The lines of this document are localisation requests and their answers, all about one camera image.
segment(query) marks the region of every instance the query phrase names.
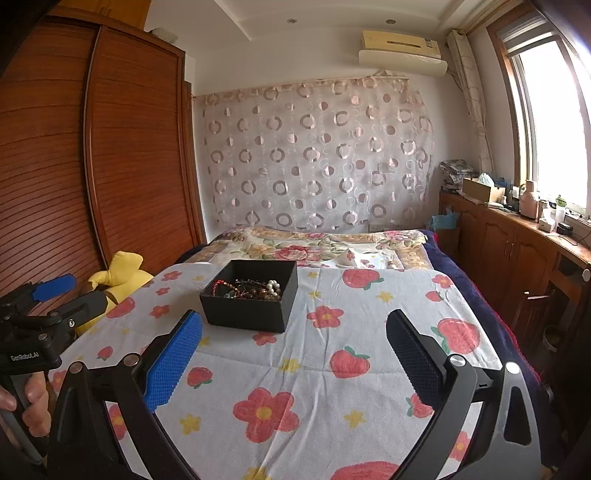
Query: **wardrobe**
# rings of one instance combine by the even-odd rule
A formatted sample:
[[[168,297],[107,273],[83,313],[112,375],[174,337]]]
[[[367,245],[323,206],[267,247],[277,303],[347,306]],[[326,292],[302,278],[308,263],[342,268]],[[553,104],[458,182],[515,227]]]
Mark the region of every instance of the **wardrobe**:
[[[37,24],[0,77],[0,295],[204,243],[191,112],[182,50],[78,9]]]

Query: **metal screw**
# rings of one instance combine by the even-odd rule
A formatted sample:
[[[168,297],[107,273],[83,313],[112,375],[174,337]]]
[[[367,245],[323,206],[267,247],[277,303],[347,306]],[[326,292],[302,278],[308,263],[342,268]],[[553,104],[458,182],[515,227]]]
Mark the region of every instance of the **metal screw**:
[[[139,363],[139,357],[135,353],[130,353],[123,359],[126,367],[133,367]]]
[[[76,374],[82,370],[82,362],[74,362],[70,365],[70,373]]]
[[[507,367],[507,371],[510,374],[517,375],[521,371],[519,365],[517,365],[515,362],[507,362],[505,366]]]
[[[464,365],[466,365],[466,359],[461,355],[452,355],[449,358],[449,361],[452,365],[456,367],[463,367]]]

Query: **stack of cloth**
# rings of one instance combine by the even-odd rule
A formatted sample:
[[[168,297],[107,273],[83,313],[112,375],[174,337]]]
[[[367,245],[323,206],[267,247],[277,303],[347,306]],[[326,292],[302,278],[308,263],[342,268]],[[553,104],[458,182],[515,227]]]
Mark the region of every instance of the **stack of cloth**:
[[[443,187],[445,192],[458,193],[462,188],[463,179],[476,179],[479,172],[469,166],[465,160],[444,160],[439,166],[443,172]]]

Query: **white patterned curtain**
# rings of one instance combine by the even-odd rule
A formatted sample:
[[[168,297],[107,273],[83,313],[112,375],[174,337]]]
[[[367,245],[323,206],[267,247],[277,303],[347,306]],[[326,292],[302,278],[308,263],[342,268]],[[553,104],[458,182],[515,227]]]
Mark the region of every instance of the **white patterned curtain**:
[[[413,227],[433,129],[404,77],[315,80],[202,98],[208,173],[226,228]]]
[[[452,30],[447,36],[447,44],[452,52],[453,63],[456,66],[462,92],[466,98],[468,113],[470,113],[476,132],[480,171],[487,172],[494,177],[495,166],[486,137],[486,105],[472,47],[468,42],[468,37],[457,30]]]

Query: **navy blue blanket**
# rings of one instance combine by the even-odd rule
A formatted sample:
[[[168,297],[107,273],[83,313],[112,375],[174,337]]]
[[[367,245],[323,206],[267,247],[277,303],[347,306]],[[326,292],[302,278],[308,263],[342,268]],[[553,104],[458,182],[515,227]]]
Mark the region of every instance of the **navy blue blanket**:
[[[433,268],[445,273],[445,275],[452,279],[452,282],[454,282],[462,296],[466,299],[466,302],[482,325],[501,362],[505,364],[508,361],[512,361],[517,363],[521,368],[535,410],[535,418],[540,434],[542,463],[545,466],[559,466],[564,459],[564,453],[560,443],[560,425],[558,418],[550,410],[548,395],[541,386],[538,375],[521,355],[509,328],[490,305],[487,304],[472,281],[451,258],[439,250],[434,240],[433,232],[427,230],[422,230],[422,232],[428,238],[428,242],[425,244],[425,250]]]

